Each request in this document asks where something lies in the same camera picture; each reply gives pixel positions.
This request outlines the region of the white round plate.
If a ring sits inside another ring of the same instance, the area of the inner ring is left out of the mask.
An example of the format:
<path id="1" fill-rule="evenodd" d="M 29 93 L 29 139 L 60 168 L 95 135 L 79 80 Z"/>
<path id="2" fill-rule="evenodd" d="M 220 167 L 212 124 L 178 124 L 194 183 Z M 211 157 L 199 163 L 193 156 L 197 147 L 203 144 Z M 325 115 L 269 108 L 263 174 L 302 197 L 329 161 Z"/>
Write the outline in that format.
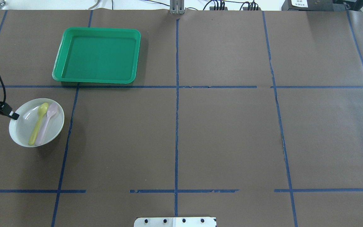
<path id="1" fill-rule="evenodd" d="M 26 102 L 11 120 L 9 134 L 23 147 L 35 148 L 53 141 L 62 131 L 65 115 L 62 107 L 52 99 L 40 98 Z"/>

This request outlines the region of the yellow plastic spoon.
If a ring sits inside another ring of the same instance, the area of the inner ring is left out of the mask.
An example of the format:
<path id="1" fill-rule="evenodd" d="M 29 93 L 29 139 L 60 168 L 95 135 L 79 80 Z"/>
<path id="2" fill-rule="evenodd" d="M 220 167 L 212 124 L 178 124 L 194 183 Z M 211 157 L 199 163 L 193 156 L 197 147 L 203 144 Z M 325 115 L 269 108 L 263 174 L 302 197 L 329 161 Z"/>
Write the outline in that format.
<path id="1" fill-rule="evenodd" d="M 28 141 L 28 145 L 32 146 L 35 145 L 36 142 L 36 138 L 39 134 L 39 130 L 41 127 L 41 123 L 42 123 L 42 119 L 43 117 L 46 115 L 46 112 L 49 108 L 49 104 L 47 102 L 42 103 L 42 105 L 40 105 L 37 109 L 37 121 L 36 121 L 36 125 L 33 128 L 33 131 L 30 135 L 29 141 Z"/>

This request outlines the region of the pink plastic spoon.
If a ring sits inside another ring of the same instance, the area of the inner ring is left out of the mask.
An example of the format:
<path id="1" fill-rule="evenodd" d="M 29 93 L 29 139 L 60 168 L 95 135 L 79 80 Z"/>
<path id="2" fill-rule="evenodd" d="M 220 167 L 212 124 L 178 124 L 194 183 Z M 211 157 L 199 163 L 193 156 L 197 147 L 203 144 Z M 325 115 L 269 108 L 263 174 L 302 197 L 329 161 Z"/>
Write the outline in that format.
<path id="1" fill-rule="evenodd" d="M 44 122 L 43 126 L 41 127 L 41 129 L 39 130 L 39 134 L 36 138 L 35 145 L 37 145 L 37 146 L 42 145 L 44 138 L 45 138 L 45 134 L 47 131 L 47 126 L 49 124 L 49 121 L 58 112 L 58 108 L 59 107 L 58 107 L 57 103 L 52 103 L 51 105 L 49 105 L 49 108 L 46 112 L 45 122 Z"/>

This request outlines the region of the green plastic tray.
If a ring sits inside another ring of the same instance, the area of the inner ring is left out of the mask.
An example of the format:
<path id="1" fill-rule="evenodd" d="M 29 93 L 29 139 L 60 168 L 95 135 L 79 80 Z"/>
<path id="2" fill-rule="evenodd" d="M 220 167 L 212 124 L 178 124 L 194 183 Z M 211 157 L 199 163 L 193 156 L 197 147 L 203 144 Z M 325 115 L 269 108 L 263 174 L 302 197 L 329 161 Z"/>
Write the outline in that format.
<path id="1" fill-rule="evenodd" d="M 60 82 L 130 84 L 137 75 L 141 33 L 70 27 L 62 35 L 52 77 Z"/>

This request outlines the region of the black desktop box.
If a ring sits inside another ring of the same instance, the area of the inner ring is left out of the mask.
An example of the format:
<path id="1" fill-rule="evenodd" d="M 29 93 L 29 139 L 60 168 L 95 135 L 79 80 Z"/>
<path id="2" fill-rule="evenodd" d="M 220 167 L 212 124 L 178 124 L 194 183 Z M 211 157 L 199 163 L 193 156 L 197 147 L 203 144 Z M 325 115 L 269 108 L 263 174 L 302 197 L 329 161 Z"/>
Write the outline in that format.
<path id="1" fill-rule="evenodd" d="M 334 0 L 285 0 L 282 11 L 346 11 L 344 4 L 337 4 Z"/>

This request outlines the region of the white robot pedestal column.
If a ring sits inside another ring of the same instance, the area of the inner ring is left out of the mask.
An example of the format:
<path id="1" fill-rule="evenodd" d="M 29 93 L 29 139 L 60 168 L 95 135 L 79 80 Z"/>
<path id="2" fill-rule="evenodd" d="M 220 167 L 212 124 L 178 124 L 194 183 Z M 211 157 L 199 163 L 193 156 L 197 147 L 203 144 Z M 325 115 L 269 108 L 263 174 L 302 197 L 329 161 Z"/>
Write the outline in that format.
<path id="1" fill-rule="evenodd" d="M 134 227 L 216 227 L 215 217 L 142 217 Z"/>

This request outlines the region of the aluminium frame post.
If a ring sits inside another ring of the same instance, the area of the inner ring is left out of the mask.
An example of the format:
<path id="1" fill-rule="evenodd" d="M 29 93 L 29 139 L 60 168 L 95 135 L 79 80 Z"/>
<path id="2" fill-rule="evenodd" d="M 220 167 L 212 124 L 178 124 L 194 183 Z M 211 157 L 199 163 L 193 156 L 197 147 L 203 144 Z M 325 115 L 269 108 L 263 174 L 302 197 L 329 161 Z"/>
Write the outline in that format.
<path id="1" fill-rule="evenodd" d="M 170 14 L 171 15 L 184 14 L 186 11 L 184 3 L 185 3 L 184 0 L 170 0 Z"/>

